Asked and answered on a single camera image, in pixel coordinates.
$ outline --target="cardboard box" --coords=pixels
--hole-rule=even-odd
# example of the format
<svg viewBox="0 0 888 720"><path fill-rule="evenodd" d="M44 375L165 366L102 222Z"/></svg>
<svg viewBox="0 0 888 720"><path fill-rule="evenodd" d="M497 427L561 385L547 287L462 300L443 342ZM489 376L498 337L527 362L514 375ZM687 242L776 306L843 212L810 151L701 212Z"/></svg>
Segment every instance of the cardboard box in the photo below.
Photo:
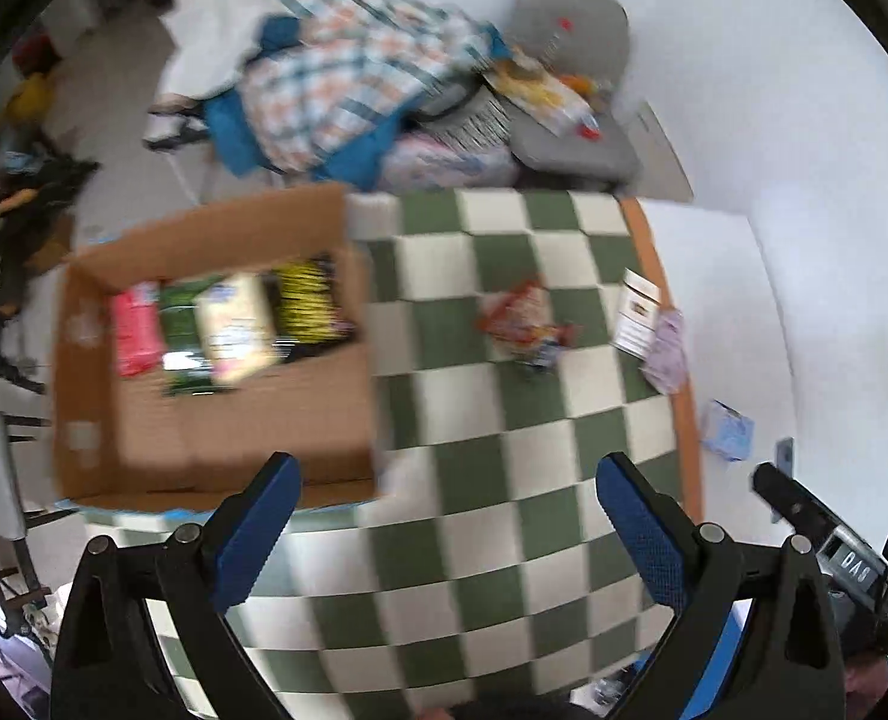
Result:
<svg viewBox="0 0 888 720"><path fill-rule="evenodd" d="M371 498L374 404L364 341L364 255L347 241L344 189L316 184L227 200L68 257L54 348L53 461L82 506L207 511L274 451L300 461L301 506ZM275 365L232 392L162 394L164 373L116 373L110 298L140 281L258 271L330 252L361 329L321 357Z"/></svg>

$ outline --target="yellow object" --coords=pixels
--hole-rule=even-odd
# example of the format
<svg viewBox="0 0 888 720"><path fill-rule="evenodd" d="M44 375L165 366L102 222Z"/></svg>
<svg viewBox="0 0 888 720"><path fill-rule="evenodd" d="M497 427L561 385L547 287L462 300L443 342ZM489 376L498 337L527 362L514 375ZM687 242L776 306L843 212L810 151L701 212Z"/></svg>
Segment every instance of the yellow object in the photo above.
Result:
<svg viewBox="0 0 888 720"><path fill-rule="evenodd" d="M54 105L54 90L40 73L25 79L7 103L4 116L11 124L40 124Z"/></svg>
<svg viewBox="0 0 888 720"><path fill-rule="evenodd" d="M35 199L37 196L36 189L19 189L15 191L14 194L0 202L0 214L6 214L8 211L13 211L15 208L19 208L25 203L28 203Z"/></svg>
<svg viewBox="0 0 888 720"><path fill-rule="evenodd" d="M287 334L297 343L325 343L341 337L337 309L327 274L313 260L277 269L281 279L280 317Z"/></svg>
<svg viewBox="0 0 888 720"><path fill-rule="evenodd" d="M498 69L492 83L494 91L505 98L519 98L535 108L557 108L564 100L555 90L548 88L548 77L534 80L513 79Z"/></svg>
<svg viewBox="0 0 888 720"><path fill-rule="evenodd" d="M590 76L558 76L557 80L585 100L598 93L598 84Z"/></svg>

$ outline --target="yellow package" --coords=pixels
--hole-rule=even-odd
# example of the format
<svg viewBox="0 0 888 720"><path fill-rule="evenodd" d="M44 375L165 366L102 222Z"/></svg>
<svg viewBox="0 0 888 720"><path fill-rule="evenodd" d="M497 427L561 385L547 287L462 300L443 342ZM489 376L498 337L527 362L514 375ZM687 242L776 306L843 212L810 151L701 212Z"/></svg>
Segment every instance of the yellow package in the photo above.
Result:
<svg viewBox="0 0 888 720"><path fill-rule="evenodd" d="M194 300L194 316L215 384L234 386L277 362L274 323L257 274L235 274L204 290Z"/></svg>

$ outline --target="pink package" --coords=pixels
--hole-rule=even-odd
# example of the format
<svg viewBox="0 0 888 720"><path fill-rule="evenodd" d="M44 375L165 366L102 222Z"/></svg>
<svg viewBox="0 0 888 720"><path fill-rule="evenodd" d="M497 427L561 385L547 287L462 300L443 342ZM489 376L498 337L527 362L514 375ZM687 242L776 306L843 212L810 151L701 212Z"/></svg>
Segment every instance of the pink package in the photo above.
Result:
<svg viewBox="0 0 888 720"><path fill-rule="evenodd" d="M119 374L136 376L158 365L164 341L157 320L157 285L143 281L115 295L113 311Z"/></svg>

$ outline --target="screw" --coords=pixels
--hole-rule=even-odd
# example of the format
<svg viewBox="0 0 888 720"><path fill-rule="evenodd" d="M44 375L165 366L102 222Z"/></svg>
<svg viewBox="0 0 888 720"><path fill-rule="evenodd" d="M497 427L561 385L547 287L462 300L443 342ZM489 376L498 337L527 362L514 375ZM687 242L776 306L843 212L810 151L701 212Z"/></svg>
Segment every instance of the screw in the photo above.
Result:
<svg viewBox="0 0 888 720"><path fill-rule="evenodd" d="M111 546L111 539L108 536L95 536L87 542L87 551L92 555L100 555L109 546Z"/></svg>
<svg viewBox="0 0 888 720"><path fill-rule="evenodd" d="M801 555L807 555L811 550L811 540L807 538L807 536L801 536L800 533L795 533L791 536L791 547L794 552L800 552Z"/></svg>
<svg viewBox="0 0 888 720"><path fill-rule="evenodd" d="M190 544L201 535L201 526L196 522L185 522L180 528L174 531L174 539L179 544Z"/></svg>
<svg viewBox="0 0 888 720"><path fill-rule="evenodd" d="M724 541L724 528L716 525L714 522L705 522L700 528L697 530L697 533L700 533L700 537L705 541L710 541L712 544L719 544L721 541Z"/></svg>

